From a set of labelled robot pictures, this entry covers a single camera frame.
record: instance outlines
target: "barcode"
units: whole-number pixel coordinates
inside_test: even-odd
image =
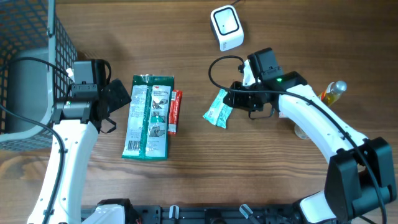
[[[177,96],[177,92],[176,91],[173,91],[172,92],[172,100],[175,100],[175,97]]]
[[[127,146],[128,151],[139,150],[140,141],[129,141],[129,145]]]

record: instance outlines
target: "wooden surface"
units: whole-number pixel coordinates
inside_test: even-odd
[[[292,203],[323,189],[327,164],[286,119],[251,121],[234,110],[227,129],[202,118],[218,93],[207,71],[222,55],[272,47],[285,72],[298,71],[315,92],[344,80],[348,91],[333,111],[369,138],[384,137],[398,167],[398,5],[396,1],[255,1],[236,6],[242,46],[220,52],[210,12],[229,1],[59,4],[75,47],[111,63],[131,92],[134,74],[175,77],[183,91],[178,134],[169,159],[121,159],[128,106],[112,114],[118,129],[100,134],[91,154],[83,205],[130,198],[134,205],[264,205]],[[220,62],[214,78],[241,80],[237,60]],[[49,150],[0,152],[0,223],[24,223],[44,178]],[[387,205],[398,223],[398,203]],[[368,217],[380,222],[379,210]]]

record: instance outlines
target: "bottle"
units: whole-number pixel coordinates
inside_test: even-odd
[[[332,82],[328,85],[328,88],[323,91],[318,97],[319,99],[327,106],[332,105],[336,102],[340,97],[347,90],[347,83],[344,81],[337,81]],[[294,133],[300,139],[310,139],[307,134],[297,125],[294,126]]]

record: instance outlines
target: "bottle cap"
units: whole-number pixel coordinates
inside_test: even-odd
[[[337,94],[342,94],[347,90],[347,83],[344,81],[337,81],[333,91]]]

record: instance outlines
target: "basket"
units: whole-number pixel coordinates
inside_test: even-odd
[[[76,49],[55,14],[55,0],[0,1],[0,66],[18,57],[36,57],[72,68]],[[8,110],[50,126],[54,99],[71,80],[35,61],[20,61],[0,72],[0,103]],[[29,151],[50,147],[52,134],[0,110],[0,149]]]

